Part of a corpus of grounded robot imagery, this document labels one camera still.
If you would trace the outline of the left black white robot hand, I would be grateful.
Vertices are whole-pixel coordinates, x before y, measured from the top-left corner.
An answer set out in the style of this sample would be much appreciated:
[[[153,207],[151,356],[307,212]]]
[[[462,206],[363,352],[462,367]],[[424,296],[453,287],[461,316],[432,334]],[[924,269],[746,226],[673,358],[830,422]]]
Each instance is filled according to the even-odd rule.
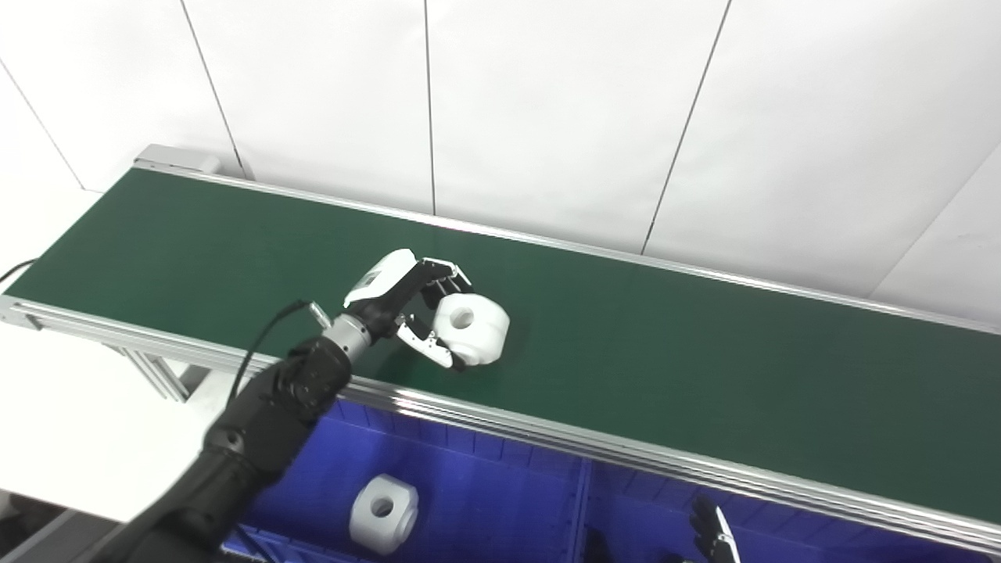
[[[453,261],[418,259],[410,249],[387,253],[362,275],[347,293],[344,310],[364,327],[369,342],[396,336],[426,359],[448,370],[461,373],[462,360],[437,331],[413,314],[405,314],[408,304],[420,296],[432,311],[447,296],[473,293],[472,282]]]

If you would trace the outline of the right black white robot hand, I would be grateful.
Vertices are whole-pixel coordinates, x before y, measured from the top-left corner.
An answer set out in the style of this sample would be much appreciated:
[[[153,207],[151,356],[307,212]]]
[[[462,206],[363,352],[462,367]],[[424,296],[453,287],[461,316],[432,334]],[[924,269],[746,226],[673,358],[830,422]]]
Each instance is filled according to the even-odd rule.
[[[707,562],[741,562],[735,535],[721,507],[700,494],[691,502],[690,527],[694,545]]]

